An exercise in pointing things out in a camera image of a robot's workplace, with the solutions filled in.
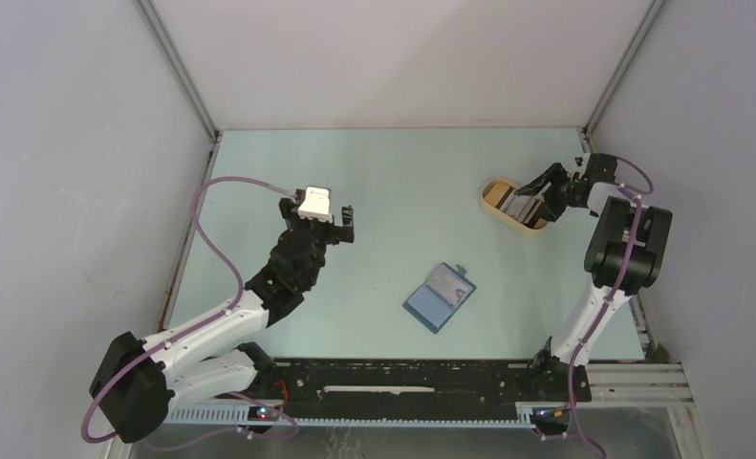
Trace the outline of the blue card holder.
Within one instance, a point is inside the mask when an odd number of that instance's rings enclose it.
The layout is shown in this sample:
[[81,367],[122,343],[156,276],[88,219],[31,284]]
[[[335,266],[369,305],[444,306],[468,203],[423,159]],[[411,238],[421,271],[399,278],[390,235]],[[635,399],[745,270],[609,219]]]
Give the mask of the blue card holder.
[[[456,265],[451,267],[462,271],[466,279],[469,280],[466,276],[466,269],[463,266]],[[450,308],[440,297],[427,288],[424,283],[425,281],[403,302],[402,306],[406,312],[432,334],[438,334],[464,304],[459,309]]]

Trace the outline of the white card with stripe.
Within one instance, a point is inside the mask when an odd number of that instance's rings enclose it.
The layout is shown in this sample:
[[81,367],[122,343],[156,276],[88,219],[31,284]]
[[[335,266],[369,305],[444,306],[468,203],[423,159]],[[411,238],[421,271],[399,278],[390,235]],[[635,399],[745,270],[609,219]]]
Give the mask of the white card with stripe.
[[459,309],[476,290],[462,271],[445,263],[432,271],[424,285],[452,309]]

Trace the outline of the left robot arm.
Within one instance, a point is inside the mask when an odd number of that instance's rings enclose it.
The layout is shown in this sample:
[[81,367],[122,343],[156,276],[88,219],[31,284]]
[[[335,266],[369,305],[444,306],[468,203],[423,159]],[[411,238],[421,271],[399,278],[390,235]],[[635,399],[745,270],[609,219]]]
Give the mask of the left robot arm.
[[170,412],[217,395],[270,394],[272,362],[244,338],[292,313],[316,285],[328,247],[355,240],[353,208],[342,208],[337,224],[328,199],[312,189],[281,199],[279,209],[286,229],[265,266],[240,281],[235,296],[178,327],[145,338],[125,332],[111,341],[91,382],[86,413],[101,411],[113,429],[107,439],[137,443]]

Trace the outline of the white card in tray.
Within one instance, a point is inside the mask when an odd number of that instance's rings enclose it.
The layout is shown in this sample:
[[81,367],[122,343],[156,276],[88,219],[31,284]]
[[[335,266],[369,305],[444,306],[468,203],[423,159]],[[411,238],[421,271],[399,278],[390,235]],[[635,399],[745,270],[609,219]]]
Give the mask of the white card in tray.
[[514,194],[502,211],[514,220],[525,221],[537,206],[538,199],[535,196]]

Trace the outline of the beige oval tray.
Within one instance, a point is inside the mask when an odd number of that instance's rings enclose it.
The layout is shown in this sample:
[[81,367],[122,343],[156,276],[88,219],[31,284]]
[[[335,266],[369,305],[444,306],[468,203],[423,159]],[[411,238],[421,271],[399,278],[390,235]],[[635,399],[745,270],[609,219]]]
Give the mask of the beige oval tray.
[[490,180],[482,189],[480,206],[491,217],[525,235],[537,235],[549,222],[537,215],[543,201],[518,195],[518,185],[506,178]]

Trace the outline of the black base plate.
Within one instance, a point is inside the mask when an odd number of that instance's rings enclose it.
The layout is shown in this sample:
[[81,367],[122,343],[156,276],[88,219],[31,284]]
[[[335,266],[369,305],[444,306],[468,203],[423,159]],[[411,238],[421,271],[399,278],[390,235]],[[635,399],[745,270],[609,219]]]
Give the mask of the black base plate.
[[519,360],[283,358],[245,395],[287,404],[296,420],[519,421],[517,408],[587,403],[585,368]]

